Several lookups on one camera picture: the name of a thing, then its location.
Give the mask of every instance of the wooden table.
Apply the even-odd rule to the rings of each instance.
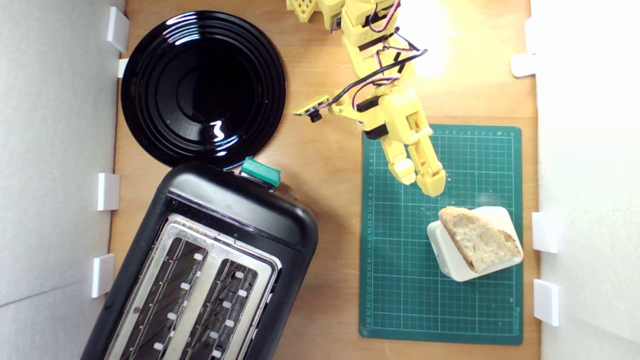
[[[129,51],[156,24],[191,10],[221,10],[256,24],[272,39],[287,73],[287,113],[256,157],[279,168],[319,226],[316,255],[287,322],[275,359],[519,359],[540,358],[540,323],[533,317],[531,212],[538,203],[537,114],[533,78],[515,79],[509,57],[524,51],[527,0],[424,1],[424,31],[439,49],[417,82],[432,123],[519,126],[524,164],[524,344],[519,347],[371,340],[358,335],[361,134],[331,116],[311,124],[290,112],[354,80],[340,35],[327,34],[319,14],[300,24],[283,0],[128,0]],[[122,176],[110,251],[119,267],[168,168],[133,140],[118,113],[115,172]]]

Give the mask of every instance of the green cutting mat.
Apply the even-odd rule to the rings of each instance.
[[[364,138],[360,334],[458,343],[522,343],[522,264],[456,282],[426,235],[445,206],[502,206],[522,241],[522,135],[517,127],[432,125],[447,171],[441,196],[389,173],[380,142]]]

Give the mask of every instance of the white ceramic holder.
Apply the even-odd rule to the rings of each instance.
[[[520,239],[518,239],[518,234],[507,209],[499,206],[483,206],[471,211],[486,219],[496,229],[503,230],[511,235],[516,240],[516,244],[522,253]],[[462,258],[458,248],[456,248],[449,233],[440,221],[432,222],[427,226],[427,236],[429,236],[431,247],[433,247],[433,252],[436,254],[440,270],[455,281],[468,281],[522,262],[522,257],[510,258],[492,264],[480,272],[474,272]]]

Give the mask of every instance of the white bracket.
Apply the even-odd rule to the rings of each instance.
[[[521,78],[523,76],[533,75],[538,71],[538,46],[540,44],[537,22],[534,17],[529,17],[524,22],[524,36],[527,44],[526,54],[511,55],[509,63],[511,64],[511,73]]]
[[[98,174],[98,210],[117,210],[120,208],[120,175]]]
[[[538,251],[558,253],[558,243],[561,237],[560,219],[558,214],[532,213],[531,230],[533,248]]]
[[[116,257],[114,254],[106,254],[93,259],[92,298],[95,299],[111,289],[115,268]]]
[[[115,6],[109,9],[107,41],[121,53],[127,52],[129,41],[129,19]]]
[[[558,326],[558,285],[540,279],[533,280],[533,315],[552,326]]]
[[[129,62],[129,58],[120,59],[118,61],[118,79],[122,79],[124,76],[124,69],[127,67],[127,63]]]

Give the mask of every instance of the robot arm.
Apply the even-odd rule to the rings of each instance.
[[[288,0],[287,4],[296,2],[308,4],[308,0]],[[368,138],[380,140],[389,170],[398,181],[415,182],[426,195],[440,195],[446,174],[429,139],[433,132],[418,97],[401,84],[415,74],[411,61],[426,51],[397,34],[394,26],[400,0],[317,0],[314,4],[313,9],[322,11],[326,27],[331,30],[340,24],[342,45],[358,80],[333,97],[314,99],[295,115],[317,122],[321,112],[327,111],[356,120]],[[338,5],[342,6],[339,16]],[[347,93],[357,86],[350,99]],[[373,91],[358,103],[357,95],[367,86],[373,86]]]

